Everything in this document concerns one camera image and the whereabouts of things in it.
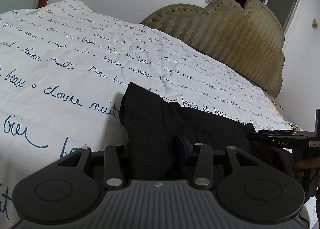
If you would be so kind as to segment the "person hand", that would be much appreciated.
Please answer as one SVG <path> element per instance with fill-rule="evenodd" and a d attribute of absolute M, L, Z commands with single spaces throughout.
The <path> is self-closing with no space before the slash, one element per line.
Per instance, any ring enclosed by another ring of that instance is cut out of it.
<path fill-rule="evenodd" d="M 302 182 L 304 177 L 304 171 L 307 169 L 317 169 L 319 168 L 319 157 L 302 159 L 301 157 L 295 157 L 292 155 L 292 168 L 295 175 L 295 179 L 298 182 Z"/>

